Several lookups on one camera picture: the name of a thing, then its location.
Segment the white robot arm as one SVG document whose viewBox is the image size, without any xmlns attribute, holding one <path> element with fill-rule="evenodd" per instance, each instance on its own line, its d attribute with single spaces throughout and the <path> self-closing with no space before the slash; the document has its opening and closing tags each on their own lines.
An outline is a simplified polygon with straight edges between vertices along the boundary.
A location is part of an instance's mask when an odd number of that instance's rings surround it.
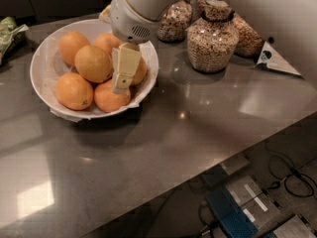
<svg viewBox="0 0 317 238">
<path fill-rule="evenodd" d="M 142 44 L 180 0 L 112 0 L 99 16 L 124 42 Z M 229 22 L 239 15 L 317 88 L 317 0 L 206 0 L 202 18 Z"/>
</svg>

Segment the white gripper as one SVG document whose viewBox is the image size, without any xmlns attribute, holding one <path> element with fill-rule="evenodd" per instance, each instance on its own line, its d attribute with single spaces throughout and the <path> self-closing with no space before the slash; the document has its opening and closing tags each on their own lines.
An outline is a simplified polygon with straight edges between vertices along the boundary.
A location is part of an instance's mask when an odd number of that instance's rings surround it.
<svg viewBox="0 0 317 238">
<path fill-rule="evenodd" d="M 112 91 L 115 94 L 129 89 L 142 57 L 136 44 L 147 42 L 156 33 L 161 16 L 162 0 L 112 0 L 111 6 L 100 12 L 98 19 L 110 23 L 113 34 L 129 42 L 112 51 Z"/>
</svg>

